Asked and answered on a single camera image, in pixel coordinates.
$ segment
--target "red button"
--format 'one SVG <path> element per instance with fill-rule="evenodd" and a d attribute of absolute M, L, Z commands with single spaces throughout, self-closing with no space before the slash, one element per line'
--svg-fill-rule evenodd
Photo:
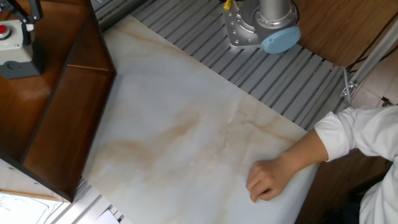
<path fill-rule="evenodd" d="M 7 32 L 7 27 L 5 25 L 0 25 L 0 34 Z"/>

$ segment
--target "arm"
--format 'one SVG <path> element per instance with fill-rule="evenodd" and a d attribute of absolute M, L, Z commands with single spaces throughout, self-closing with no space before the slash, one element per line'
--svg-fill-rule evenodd
<path fill-rule="evenodd" d="M 278 196 L 296 172 L 325 160 L 328 160 L 326 148 L 312 130 L 277 159 L 254 163 L 246 184 L 251 200 L 270 200 Z"/>
<path fill-rule="evenodd" d="M 367 156 L 393 160 L 398 153 L 398 106 L 328 113 L 277 159 L 253 165 L 246 185 L 251 200 L 276 197 L 300 169 L 344 156 L 354 147 Z"/>

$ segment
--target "paper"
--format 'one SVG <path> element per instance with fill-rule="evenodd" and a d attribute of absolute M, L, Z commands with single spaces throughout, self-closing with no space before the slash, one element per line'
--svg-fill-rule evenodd
<path fill-rule="evenodd" d="M 113 216 L 111 211 L 107 210 L 97 218 L 95 224 L 119 224 L 119 222 Z"/>
<path fill-rule="evenodd" d="M 34 198 L 0 194 L 1 224 L 40 224 L 49 209 Z"/>

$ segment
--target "cable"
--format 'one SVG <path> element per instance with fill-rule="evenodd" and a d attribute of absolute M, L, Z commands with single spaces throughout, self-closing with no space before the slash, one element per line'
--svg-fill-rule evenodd
<path fill-rule="evenodd" d="M 356 65 L 359 62 L 362 62 L 363 60 L 366 60 L 367 57 L 362 58 L 363 55 L 366 54 L 366 52 L 373 46 L 373 44 L 377 41 L 377 39 L 381 36 L 381 34 L 387 29 L 387 27 L 389 27 L 389 25 L 391 24 L 392 21 L 394 21 L 396 19 L 396 17 L 398 16 L 398 12 L 395 13 L 395 15 L 387 22 L 387 24 L 385 24 L 385 26 L 380 30 L 380 32 L 377 34 L 377 36 L 373 39 L 373 41 L 368 45 L 368 47 L 366 47 L 366 49 L 362 52 L 362 54 L 358 57 L 358 59 L 355 60 L 354 63 L 352 63 L 351 65 L 348 65 L 347 70 L 350 71 L 354 65 Z M 385 59 L 386 57 L 388 57 L 390 54 L 392 54 L 394 51 L 396 50 L 396 47 L 394 49 L 392 49 L 387 55 L 385 55 L 381 60 Z"/>
<path fill-rule="evenodd" d="M 398 45 L 396 45 L 392 50 L 390 50 L 390 52 L 388 52 L 385 56 L 383 56 L 379 62 L 381 62 L 382 60 L 386 59 L 388 56 L 390 56 L 392 53 L 394 53 L 396 50 L 398 49 Z M 362 62 L 364 60 L 366 60 L 368 58 L 368 56 L 366 56 L 365 58 L 362 58 L 361 60 L 359 60 L 357 63 Z M 354 73 L 357 72 L 358 70 L 353 70 L 353 71 L 349 71 L 349 73 Z"/>

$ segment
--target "yellow component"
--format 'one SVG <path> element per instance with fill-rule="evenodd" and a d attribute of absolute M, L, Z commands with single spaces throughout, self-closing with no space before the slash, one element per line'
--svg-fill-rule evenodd
<path fill-rule="evenodd" d="M 224 9 L 226 10 L 231 9 L 231 1 L 232 0 L 226 0 L 226 2 L 224 3 Z"/>

